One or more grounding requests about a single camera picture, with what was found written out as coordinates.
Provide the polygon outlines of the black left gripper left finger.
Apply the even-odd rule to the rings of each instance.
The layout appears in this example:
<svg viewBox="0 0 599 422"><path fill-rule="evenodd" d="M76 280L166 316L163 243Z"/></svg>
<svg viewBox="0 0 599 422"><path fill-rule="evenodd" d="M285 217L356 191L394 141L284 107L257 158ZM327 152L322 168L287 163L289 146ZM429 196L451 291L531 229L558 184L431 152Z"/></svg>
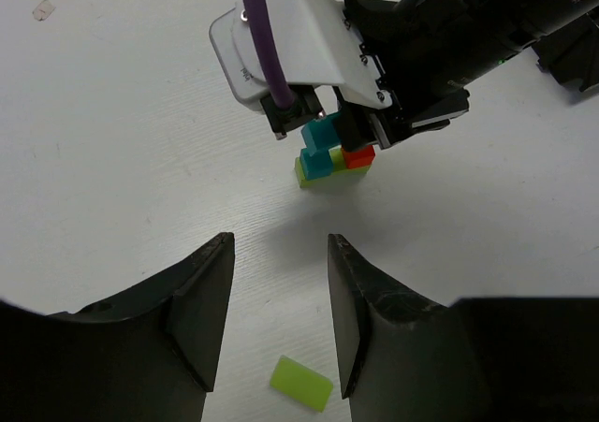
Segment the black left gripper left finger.
<svg viewBox="0 0 599 422"><path fill-rule="evenodd" d="M213 391L235 264L214 236L76 313L1 305L5 421L198 421Z"/></svg>

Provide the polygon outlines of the red cube block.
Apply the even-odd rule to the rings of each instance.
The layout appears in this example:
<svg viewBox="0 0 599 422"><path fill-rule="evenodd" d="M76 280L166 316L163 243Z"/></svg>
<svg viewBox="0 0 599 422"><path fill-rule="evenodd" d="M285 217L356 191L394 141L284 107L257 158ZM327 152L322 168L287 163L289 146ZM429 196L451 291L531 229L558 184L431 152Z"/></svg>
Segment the red cube block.
<svg viewBox="0 0 599 422"><path fill-rule="evenodd" d="M376 156L374 147L369 145L359 151L349 152L345 149L341 149L345 167L347 169L358 169L363 167L370 167Z"/></svg>

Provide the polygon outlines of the teal cube block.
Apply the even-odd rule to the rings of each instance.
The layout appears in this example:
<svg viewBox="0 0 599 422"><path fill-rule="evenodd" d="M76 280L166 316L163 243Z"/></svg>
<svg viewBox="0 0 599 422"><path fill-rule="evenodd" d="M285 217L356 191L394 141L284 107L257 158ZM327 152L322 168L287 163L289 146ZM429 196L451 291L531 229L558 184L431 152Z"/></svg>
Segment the teal cube block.
<svg viewBox="0 0 599 422"><path fill-rule="evenodd" d="M331 175L334 169L329 150L310 153L304 148L300 151L299 162L307 181L325 178Z"/></svg>

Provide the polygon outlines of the long green arch block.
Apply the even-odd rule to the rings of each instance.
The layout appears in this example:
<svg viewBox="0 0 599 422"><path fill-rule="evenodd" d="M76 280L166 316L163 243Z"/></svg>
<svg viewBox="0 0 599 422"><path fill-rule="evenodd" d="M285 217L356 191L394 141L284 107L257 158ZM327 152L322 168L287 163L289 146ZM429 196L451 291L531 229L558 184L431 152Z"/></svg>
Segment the long green arch block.
<svg viewBox="0 0 599 422"><path fill-rule="evenodd" d="M324 180L327 180L327 179L330 179L332 177L339 176L342 174L366 174L369 171L369 169L371 167L363 167L363 168L358 168L358 169L347 169L345 167L341 149L342 149L341 147L338 147L338 148L333 148L333 149L329 150L329 153L330 153L331 159L333 161L333 165L334 165L332 174L325 178L317 179L317 180L313 180L313 181L307 181L305 179L301 165L300 165L300 156L298 156L295 159L294 172L295 172L299 187L307 188L307 187L314 185L318 182L322 182Z"/></svg>

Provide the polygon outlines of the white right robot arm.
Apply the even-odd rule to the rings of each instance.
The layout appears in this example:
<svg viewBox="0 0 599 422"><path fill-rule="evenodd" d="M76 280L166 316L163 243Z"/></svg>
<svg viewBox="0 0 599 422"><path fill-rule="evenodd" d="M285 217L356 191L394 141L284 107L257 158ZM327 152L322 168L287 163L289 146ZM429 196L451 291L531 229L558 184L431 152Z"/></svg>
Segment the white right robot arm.
<svg viewBox="0 0 599 422"><path fill-rule="evenodd" d="M467 85L597 7L598 0L343 0L390 93L382 109L340 98L342 147L383 149L469 109Z"/></svg>

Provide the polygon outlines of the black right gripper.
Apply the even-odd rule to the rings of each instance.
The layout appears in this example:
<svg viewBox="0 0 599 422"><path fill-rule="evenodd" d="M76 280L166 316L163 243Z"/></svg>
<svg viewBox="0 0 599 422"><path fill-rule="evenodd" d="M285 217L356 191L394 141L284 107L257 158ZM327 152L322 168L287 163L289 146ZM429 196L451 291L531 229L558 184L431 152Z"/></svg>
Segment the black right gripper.
<svg viewBox="0 0 599 422"><path fill-rule="evenodd" d="M469 110L469 93L459 88L447 96L437 96L429 81L431 62L420 52L413 60L404 60L400 50L409 45L409 31L416 31L416 41L426 33L412 24L412 17L402 17L390 1L347 0L343 14L362 38L360 49L374 59L381 73L376 81L391 104L374 109L351 103L336 90L341 115L334 128L341 145L358 151L377 144L388 149L420 133L441 130L450 120Z"/></svg>

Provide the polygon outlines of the teal arch block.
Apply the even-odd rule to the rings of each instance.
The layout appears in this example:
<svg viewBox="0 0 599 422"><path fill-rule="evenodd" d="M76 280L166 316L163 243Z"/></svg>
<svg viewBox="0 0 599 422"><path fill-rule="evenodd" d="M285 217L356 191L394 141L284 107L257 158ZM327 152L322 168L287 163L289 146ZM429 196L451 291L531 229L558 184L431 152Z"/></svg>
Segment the teal arch block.
<svg viewBox="0 0 599 422"><path fill-rule="evenodd" d="M321 120L312 120L301 129L308 154L313 155L341 145L334 123L339 119L340 113L336 112Z"/></svg>

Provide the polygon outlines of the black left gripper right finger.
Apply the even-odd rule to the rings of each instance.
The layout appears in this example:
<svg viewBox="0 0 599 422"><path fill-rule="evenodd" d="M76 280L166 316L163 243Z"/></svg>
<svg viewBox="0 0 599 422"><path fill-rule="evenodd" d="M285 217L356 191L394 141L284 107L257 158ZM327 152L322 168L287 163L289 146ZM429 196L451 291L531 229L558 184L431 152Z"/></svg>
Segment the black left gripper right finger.
<svg viewBox="0 0 599 422"><path fill-rule="evenodd" d="M341 393L355 421L594 421L596 298L444 306L328 237Z"/></svg>

